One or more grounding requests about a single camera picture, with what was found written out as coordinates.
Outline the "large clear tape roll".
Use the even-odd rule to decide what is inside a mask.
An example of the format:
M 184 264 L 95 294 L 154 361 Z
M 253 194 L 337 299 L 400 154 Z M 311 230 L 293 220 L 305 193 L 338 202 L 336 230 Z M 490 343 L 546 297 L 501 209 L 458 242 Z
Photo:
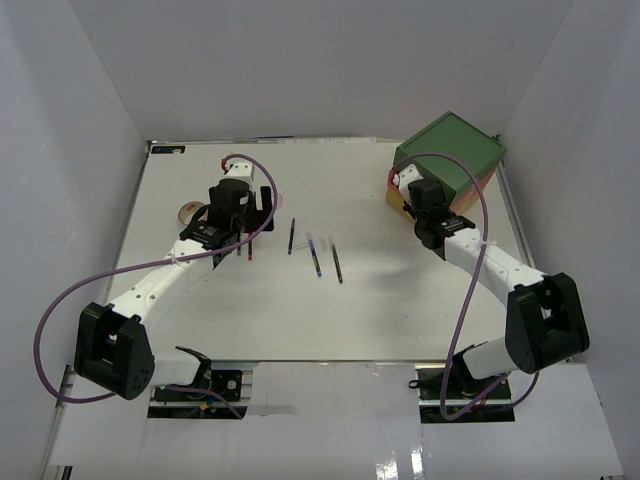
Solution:
M 183 225 L 188 225 L 193 216 L 202 207 L 204 207 L 204 204 L 199 201 L 192 201 L 184 204 L 178 211 L 178 221 Z

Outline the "purple pen refill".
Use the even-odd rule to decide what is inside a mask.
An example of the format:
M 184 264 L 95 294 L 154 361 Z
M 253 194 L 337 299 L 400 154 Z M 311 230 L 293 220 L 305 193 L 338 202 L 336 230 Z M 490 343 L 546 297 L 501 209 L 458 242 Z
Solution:
M 295 237 L 295 226 L 296 226 L 296 219 L 295 217 L 293 217 L 291 219 L 290 222 L 290 229 L 289 229 L 289 237 L 288 237 L 288 245 L 287 245 L 287 254 L 291 255 L 293 252 L 293 242 L 294 242 L 294 237 Z

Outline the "blue pen refill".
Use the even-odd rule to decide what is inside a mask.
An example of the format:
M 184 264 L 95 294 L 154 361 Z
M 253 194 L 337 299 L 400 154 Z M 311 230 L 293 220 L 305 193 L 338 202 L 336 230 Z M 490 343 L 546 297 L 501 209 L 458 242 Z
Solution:
M 317 255 L 317 251 L 316 251 L 313 239 L 311 239 L 311 238 L 308 239 L 308 246 L 309 246 L 311 258 L 312 258 L 312 261 L 313 261 L 314 269 L 315 269 L 315 272 L 316 272 L 316 276 L 318 278 L 322 278 L 322 270 L 321 270 L 321 266 L 320 266 L 320 263 L 319 263 L 319 258 L 318 258 L 318 255 Z

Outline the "black pen refill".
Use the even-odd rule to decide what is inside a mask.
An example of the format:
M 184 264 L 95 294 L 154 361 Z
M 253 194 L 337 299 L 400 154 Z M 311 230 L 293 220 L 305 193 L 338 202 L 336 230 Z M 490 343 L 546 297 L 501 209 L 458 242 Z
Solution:
M 335 243 L 332 243 L 330 245 L 330 250 L 331 250 L 331 254 L 332 254 L 332 258 L 333 258 L 333 262 L 334 262 L 334 266 L 335 266 L 335 270 L 336 270 L 336 276 L 337 276 L 338 283 L 340 285 L 342 285 L 344 283 L 344 278 L 343 278 L 342 269 L 341 269 L 341 265 L 340 265 L 340 260 L 339 260 L 339 256 L 338 256 L 338 252 L 337 252 L 337 248 L 336 248 Z

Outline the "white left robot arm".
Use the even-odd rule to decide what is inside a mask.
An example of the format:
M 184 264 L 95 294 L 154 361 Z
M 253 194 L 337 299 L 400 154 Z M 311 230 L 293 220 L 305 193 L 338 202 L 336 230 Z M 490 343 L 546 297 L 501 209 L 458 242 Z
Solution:
M 150 334 L 180 297 L 236 250 L 244 234 L 271 231 L 271 187 L 253 190 L 244 179 L 223 179 L 209 190 L 166 256 L 136 285 L 106 305 L 82 311 L 74 371 L 109 392 L 133 400 L 148 387 L 177 385 L 199 399 L 211 387 L 210 360 L 184 346 L 160 350 Z

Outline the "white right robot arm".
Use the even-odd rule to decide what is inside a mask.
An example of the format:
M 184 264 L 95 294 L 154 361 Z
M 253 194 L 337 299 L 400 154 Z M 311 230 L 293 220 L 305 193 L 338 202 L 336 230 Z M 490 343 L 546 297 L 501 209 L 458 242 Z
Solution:
M 549 275 L 492 245 L 467 218 L 455 214 L 437 180 L 414 179 L 401 188 L 404 208 L 422 245 L 471 276 L 505 307 L 502 337 L 455 351 L 442 386 L 461 397 L 477 397 L 514 371 L 536 374 L 587 351 L 591 340 L 576 282 Z

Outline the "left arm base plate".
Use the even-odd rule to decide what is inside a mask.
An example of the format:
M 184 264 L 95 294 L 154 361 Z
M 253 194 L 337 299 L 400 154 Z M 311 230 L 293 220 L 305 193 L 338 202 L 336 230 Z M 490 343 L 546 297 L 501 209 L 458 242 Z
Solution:
M 211 370 L 197 385 L 180 391 L 156 388 L 147 410 L 151 419 L 241 420 L 251 396 L 252 374 L 242 370 Z

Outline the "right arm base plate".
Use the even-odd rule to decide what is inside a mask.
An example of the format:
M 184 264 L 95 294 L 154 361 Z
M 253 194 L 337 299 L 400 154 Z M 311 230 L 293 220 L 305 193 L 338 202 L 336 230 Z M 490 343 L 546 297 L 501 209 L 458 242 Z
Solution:
M 416 369 L 415 377 L 408 381 L 408 388 L 414 390 L 419 398 L 421 423 L 445 424 L 440 411 L 440 391 L 444 367 L 425 364 Z M 495 377 L 481 381 L 465 382 L 454 369 L 451 370 L 446 393 L 446 408 L 449 415 L 456 414 L 469 404 L 485 388 L 491 385 Z M 474 405 L 465 415 L 453 420 L 453 423 L 509 423 L 515 421 L 513 401 L 509 382 L 503 379 L 486 397 Z

